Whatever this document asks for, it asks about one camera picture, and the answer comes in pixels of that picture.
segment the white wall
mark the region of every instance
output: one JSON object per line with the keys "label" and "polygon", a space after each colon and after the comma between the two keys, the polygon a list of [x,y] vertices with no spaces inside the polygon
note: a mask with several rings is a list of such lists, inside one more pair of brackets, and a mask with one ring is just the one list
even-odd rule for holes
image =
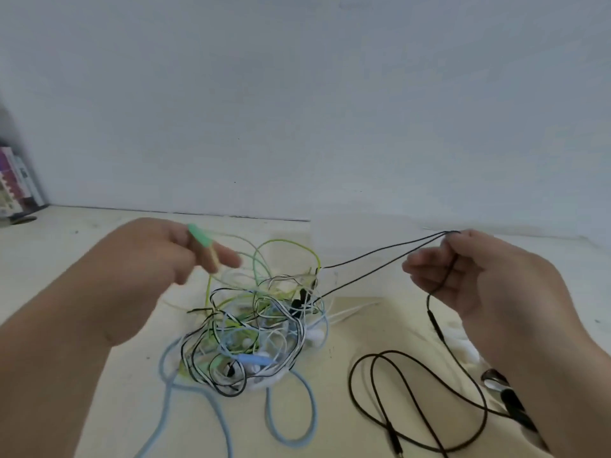
{"label": "white wall", "polygon": [[609,0],[3,0],[53,203],[606,240]]}

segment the hand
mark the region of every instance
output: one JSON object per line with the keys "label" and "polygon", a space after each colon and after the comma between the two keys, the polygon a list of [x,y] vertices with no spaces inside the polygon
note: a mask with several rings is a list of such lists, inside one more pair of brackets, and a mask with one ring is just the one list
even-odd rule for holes
{"label": "hand", "polygon": [[[222,264],[240,266],[231,249],[217,243],[214,249]],[[172,283],[184,284],[196,265],[217,271],[186,225],[142,218],[112,231],[43,293],[116,346],[141,330],[159,296]]]}
{"label": "hand", "polygon": [[451,233],[439,247],[408,256],[403,270],[432,292],[459,255],[435,297],[454,309],[484,358],[503,371],[520,350],[587,333],[558,270],[544,258],[479,231]]}

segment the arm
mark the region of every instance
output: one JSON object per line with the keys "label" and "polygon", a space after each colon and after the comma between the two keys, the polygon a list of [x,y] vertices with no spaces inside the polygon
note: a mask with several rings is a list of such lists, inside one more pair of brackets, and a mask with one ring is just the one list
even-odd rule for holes
{"label": "arm", "polygon": [[458,312],[470,340],[515,389],[556,457],[611,449],[611,358],[585,331],[555,267],[478,231],[451,234],[403,269]]}
{"label": "arm", "polygon": [[[223,264],[240,265],[214,247]],[[111,347],[140,331],[197,264],[216,271],[185,225],[135,220],[11,316],[0,327],[0,456],[71,457]]]}

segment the table surface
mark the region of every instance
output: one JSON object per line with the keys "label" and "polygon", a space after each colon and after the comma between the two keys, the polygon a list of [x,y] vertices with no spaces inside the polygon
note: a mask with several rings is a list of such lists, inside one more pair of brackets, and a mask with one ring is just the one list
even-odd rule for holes
{"label": "table surface", "polygon": [[[202,215],[159,214],[75,207],[49,207],[25,225],[0,229],[0,321],[49,284],[105,234],[131,219],[143,216],[195,222],[210,230],[225,231],[261,243],[286,234],[306,238],[309,223],[241,219]],[[561,271],[584,325],[595,340],[611,351],[611,256],[587,240],[503,237],[551,260]],[[233,240],[228,246],[240,246]],[[378,305],[334,325],[324,348],[305,352],[296,368],[315,393],[319,423],[315,438],[302,449],[288,449],[266,429],[264,392],[248,392],[234,399],[220,399],[232,432],[235,456],[287,457],[392,456],[386,434],[357,413],[349,400],[347,374],[359,356],[397,349],[416,356],[447,382],[476,399],[477,393],[453,364],[426,318],[423,292],[409,279],[397,275],[400,286]],[[185,286],[173,286],[164,298],[184,307],[203,300],[206,275],[196,270]],[[358,304],[358,299],[338,299],[335,309]],[[451,311],[434,303],[441,322],[456,319]],[[157,377],[163,349],[184,331],[184,313],[158,305],[137,337],[115,348],[104,369],[88,416],[78,457],[131,458],[157,425],[164,385]],[[420,405],[446,446],[468,438],[481,412],[448,394],[414,363],[398,362],[411,383]],[[375,412],[365,387],[365,372],[357,371],[355,392],[363,405]],[[384,404],[395,428],[433,445],[432,437],[396,374],[381,366],[378,377]],[[310,419],[309,400],[299,382],[284,377],[273,388],[276,424],[286,437],[298,437]],[[430,457],[430,452],[404,444],[409,457]],[[203,396],[175,392],[169,421],[148,457],[226,455],[225,441],[210,404]],[[533,446],[514,422],[491,418],[482,436],[463,456],[537,457],[546,454]]]}

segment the white earbud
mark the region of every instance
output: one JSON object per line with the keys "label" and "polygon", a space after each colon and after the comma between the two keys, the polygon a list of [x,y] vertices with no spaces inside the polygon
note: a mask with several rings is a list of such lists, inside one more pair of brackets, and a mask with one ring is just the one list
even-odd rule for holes
{"label": "white earbud", "polygon": [[310,341],[314,347],[320,347],[325,341],[325,331],[321,329],[310,329],[305,332],[305,339]]}

